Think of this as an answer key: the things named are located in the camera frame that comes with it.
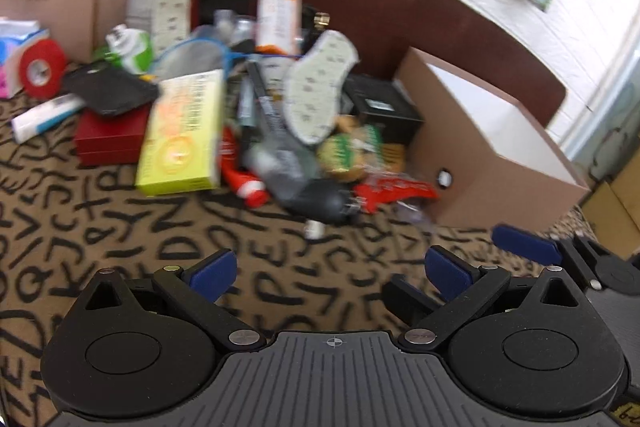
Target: toothpaste tube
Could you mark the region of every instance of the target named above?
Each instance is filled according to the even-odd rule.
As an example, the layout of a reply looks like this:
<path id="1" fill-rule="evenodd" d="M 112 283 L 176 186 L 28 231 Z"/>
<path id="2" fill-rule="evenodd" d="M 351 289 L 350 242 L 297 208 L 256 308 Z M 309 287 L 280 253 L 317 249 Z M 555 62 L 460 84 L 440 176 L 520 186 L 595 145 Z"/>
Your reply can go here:
<path id="1" fill-rule="evenodd" d="M 64 94 L 41 103 L 11 121 L 14 139 L 24 143 L 65 120 L 84 107 L 84 100 L 75 94 Z"/>

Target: sticker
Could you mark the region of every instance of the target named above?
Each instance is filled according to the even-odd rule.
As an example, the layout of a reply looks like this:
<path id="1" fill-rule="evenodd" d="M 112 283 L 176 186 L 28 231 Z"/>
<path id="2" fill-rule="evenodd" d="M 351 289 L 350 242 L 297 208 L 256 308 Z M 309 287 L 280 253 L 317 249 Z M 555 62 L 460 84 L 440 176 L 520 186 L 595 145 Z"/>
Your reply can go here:
<path id="1" fill-rule="evenodd" d="M 610 412 L 613 418 L 627 427 L 637 427 L 640 425 L 640 404 L 628 402 Z"/>
<path id="2" fill-rule="evenodd" d="M 438 172 L 438 187 L 449 188 L 453 183 L 453 176 L 447 169 L 441 169 Z"/>
<path id="3" fill-rule="evenodd" d="M 367 102 L 369 107 L 372 107 L 373 109 L 380 109 L 382 111 L 395 110 L 394 106 L 386 102 L 380 102 L 380 100 L 369 100 L 368 98 L 365 98 L 365 102 Z"/>

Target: yellow cardboard box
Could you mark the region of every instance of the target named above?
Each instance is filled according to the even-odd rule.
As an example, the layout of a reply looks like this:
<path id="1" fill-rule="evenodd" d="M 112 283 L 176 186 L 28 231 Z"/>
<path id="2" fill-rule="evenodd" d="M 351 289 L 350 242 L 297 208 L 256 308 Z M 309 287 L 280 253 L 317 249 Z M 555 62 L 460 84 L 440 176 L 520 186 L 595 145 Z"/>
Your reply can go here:
<path id="1" fill-rule="evenodd" d="M 582 205 L 582 213 L 603 247 L 628 259 L 640 248 L 640 230 L 607 183 Z"/>
<path id="2" fill-rule="evenodd" d="M 636 227 L 640 227 L 640 151 L 634 154 L 611 184 Z"/>
<path id="3" fill-rule="evenodd" d="M 160 83 L 142 146 L 136 186 L 147 196 L 218 187 L 222 70 Z"/>

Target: red tape roll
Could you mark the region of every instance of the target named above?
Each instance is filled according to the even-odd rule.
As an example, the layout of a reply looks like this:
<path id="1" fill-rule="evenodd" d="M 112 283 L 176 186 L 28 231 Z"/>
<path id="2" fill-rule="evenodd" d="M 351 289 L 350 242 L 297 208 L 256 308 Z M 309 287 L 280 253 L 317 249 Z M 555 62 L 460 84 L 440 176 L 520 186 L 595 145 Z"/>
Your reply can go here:
<path id="1" fill-rule="evenodd" d="M 24 90 L 38 100 L 50 100 L 60 92 L 66 57 L 52 39 L 34 42 L 20 57 L 18 75 Z"/>

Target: food package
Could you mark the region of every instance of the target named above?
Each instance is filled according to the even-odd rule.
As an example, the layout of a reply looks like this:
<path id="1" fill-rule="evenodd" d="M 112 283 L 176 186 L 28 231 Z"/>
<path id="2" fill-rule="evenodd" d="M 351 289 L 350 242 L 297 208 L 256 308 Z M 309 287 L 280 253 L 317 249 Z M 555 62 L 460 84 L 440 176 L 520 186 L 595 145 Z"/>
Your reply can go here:
<path id="1" fill-rule="evenodd" d="M 406 149 L 404 145 L 401 143 L 383 143 L 381 150 L 386 172 L 393 172 L 394 174 L 404 172 L 406 167 Z"/>
<path id="2" fill-rule="evenodd" d="M 160 84 L 142 146 L 136 186 L 148 196 L 215 188 L 224 114 L 223 71 Z"/>
<path id="3" fill-rule="evenodd" d="M 354 182 L 368 171 L 383 168 L 381 146 L 378 130 L 365 125 L 327 138 L 318 148 L 318 160 L 324 171 L 337 180 Z"/>

